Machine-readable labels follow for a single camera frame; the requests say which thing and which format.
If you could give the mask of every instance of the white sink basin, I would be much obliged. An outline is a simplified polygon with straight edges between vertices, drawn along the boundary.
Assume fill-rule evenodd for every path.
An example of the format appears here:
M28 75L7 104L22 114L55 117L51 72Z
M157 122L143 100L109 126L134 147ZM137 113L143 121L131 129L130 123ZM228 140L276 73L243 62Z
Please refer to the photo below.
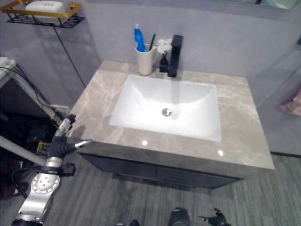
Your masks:
M212 85L129 75L110 125L221 141Z

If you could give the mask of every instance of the gray cabinet door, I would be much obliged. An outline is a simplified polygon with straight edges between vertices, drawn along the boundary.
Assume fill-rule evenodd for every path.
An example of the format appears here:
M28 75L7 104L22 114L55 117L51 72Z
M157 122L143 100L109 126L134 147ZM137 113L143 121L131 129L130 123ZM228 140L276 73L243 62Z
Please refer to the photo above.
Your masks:
M103 158L94 155L84 154L83 156L93 165L106 172L140 178L156 179L157 166L154 165L147 165L139 162L119 159Z
M214 188L236 181L233 178L160 166L158 166L157 179L204 188Z

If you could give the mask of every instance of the cup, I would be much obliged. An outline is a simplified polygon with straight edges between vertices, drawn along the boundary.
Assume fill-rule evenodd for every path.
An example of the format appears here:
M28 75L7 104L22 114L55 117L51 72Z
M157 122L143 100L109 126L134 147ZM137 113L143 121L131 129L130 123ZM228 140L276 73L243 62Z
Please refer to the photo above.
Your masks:
M150 48L149 44L145 44L146 49ZM148 52L140 52L135 48L137 55L138 71L141 75L149 75L153 72L153 65L157 59L157 47L153 46Z

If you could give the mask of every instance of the white flower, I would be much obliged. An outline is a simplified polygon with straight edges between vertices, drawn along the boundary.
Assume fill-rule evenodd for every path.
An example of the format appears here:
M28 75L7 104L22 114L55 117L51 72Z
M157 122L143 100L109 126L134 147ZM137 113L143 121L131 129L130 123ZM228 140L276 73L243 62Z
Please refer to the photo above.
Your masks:
M163 40L160 39L157 41L157 51L161 54L167 53L171 50L171 39Z

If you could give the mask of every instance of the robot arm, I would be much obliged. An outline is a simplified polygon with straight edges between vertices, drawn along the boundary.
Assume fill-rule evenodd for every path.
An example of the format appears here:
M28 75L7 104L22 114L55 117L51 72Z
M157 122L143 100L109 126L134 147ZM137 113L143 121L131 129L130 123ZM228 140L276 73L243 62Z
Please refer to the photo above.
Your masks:
M69 134L75 115L65 118L57 129L51 141L50 150L44 167L39 167L37 174L31 183L31 191L21 206L13 221L13 226L41 226L45 222L47 213L52 205L52 196L60 184L60 176L73 176L74 164L67 163L63 166L64 157L91 143L91 140L77 144L67 144L66 137Z

